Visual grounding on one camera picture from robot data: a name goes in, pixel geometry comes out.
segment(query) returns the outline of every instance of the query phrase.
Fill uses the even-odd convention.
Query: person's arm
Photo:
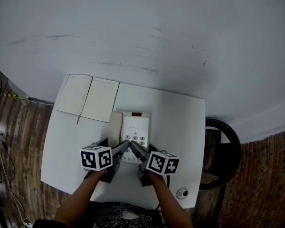
[[[190,215],[179,205],[162,176],[149,172],[164,221],[172,228],[193,228]]]
[[[90,202],[90,198],[106,170],[94,171],[76,191],[59,207],[54,220],[73,227],[80,221]]]

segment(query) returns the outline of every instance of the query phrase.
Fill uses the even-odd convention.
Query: notebook
[[[109,122],[119,82],[88,75],[70,75],[57,110]]]

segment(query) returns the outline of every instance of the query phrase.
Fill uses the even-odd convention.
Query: white cable
[[[15,96],[15,97],[12,96],[12,98],[18,98],[20,100],[30,101],[30,102],[37,103],[37,104],[42,104],[42,105],[54,105],[54,104],[48,104],[48,103],[43,103],[43,102],[31,101],[31,100],[28,100],[26,98],[20,98],[20,97],[17,97],[17,96]]]
[[[54,105],[54,104],[47,104],[47,103],[42,103],[42,102],[31,101],[31,100],[27,100],[27,99],[22,99],[22,100],[34,102],[34,103],[37,103],[37,104],[43,104],[43,105]]]
[[[3,159],[2,159],[2,156],[1,156],[1,151],[0,151],[0,160],[1,160],[2,168],[3,168],[4,176],[5,176],[5,178],[6,178],[7,182],[8,182],[9,190],[10,190],[11,194],[13,195],[14,202],[15,202],[16,207],[17,207],[17,209],[18,209],[18,212],[19,212],[19,214],[20,214],[22,223],[23,223],[24,225],[26,225],[26,224],[25,224],[25,219],[28,219],[32,224],[34,224],[34,222],[32,222],[31,219],[28,217],[28,215],[27,215],[27,213],[25,212],[25,210],[24,210],[24,208],[23,208],[21,202],[18,200],[18,198],[16,197],[16,195],[14,194],[14,192],[13,192],[11,186],[10,186],[9,178],[8,178],[8,176],[7,176],[7,174],[6,174],[6,171],[5,171],[5,168],[4,168],[4,165],[3,165]],[[23,210],[23,212],[24,212],[26,218],[23,218],[23,217],[22,217],[17,202],[19,203],[20,207],[22,208],[22,210]]]

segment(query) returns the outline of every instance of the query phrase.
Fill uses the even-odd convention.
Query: wooden floor
[[[4,79],[3,90],[11,93],[7,79]],[[51,112],[52,106],[49,105],[0,96],[0,132],[4,134],[0,140],[6,142],[16,169],[11,187],[33,221],[52,219],[69,196],[40,181],[42,152]],[[241,165],[227,186],[218,226],[285,226],[285,133],[242,145],[242,148]],[[2,142],[0,153],[11,179],[14,169]],[[22,220],[1,162],[0,181],[1,211],[6,223],[8,227],[21,226]],[[199,192],[196,207],[188,210],[196,227],[209,226],[218,195],[219,190]]]
[[[7,80],[3,85],[4,92],[10,93]],[[52,106],[49,105],[0,96],[0,132],[4,134],[0,140],[6,142],[16,169],[11,186],[33,221],[52,219],[57,208],[69,196],[40,181],[43,145],[51,112]],[[1,142],[0,152],[7,176],[11,179],[14,175],[13,166]],[[0,197],[3,200],[1,211],[6,223],[8,227],[16,224],[20,226],[20,215],[5,180],[1,162],[0,181]]]

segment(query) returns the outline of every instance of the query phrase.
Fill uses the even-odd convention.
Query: telephone
[[[149,146],[150,114],[138,112],[112,112],[109,120],[108,146],[112,149],[123,141],[135,141],[146,151]],[[142,163],[129,148],[121,161]]]

